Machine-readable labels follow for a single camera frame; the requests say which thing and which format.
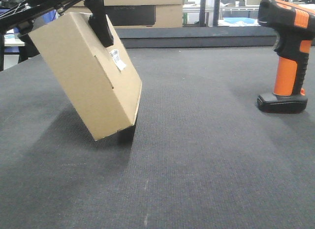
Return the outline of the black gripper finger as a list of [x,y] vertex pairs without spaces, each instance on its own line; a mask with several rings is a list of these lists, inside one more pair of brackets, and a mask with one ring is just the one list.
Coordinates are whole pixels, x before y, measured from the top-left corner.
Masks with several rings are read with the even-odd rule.
[[136,125],[130,126],[118,133],[118,143],[132,143]]

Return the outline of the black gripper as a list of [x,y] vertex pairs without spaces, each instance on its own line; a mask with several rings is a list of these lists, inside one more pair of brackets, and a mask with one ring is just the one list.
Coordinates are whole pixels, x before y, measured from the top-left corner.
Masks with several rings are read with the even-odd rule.
[[104,0],[23,0],[0,15],[0,33],[4,35],[8,30],[18,28],[22,34],[27,34],[33,27],[34,19],[54,9],[62,14],[80,1],[92,13],[88,23],[101,44],[105,48],[112,46],[114,37],[108,26]]

